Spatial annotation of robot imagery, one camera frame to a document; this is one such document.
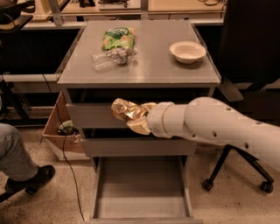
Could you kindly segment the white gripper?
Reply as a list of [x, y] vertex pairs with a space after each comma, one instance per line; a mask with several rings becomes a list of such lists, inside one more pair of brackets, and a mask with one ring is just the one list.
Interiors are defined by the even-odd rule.
[[142, 107], [150, 111], [148, 115], [128, 121], [127, 126], [137, 134], [149, 135], [152, 133], [155, 137], [171, 138], [172, 136], [165, 131], [164, 114], [173, 105], [174, 103], [170, 101], [160, 102], [159, 104], [155, 102], [143, 103]]

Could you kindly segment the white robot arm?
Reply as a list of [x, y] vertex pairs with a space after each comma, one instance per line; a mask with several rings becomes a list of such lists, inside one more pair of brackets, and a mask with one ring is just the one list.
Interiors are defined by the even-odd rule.
[[128, 125], [142, 135], [231, 145], [280, 171], [280, 127], [246, 117], [214, 98], [200, 97], [187, 104], [160, 102]]

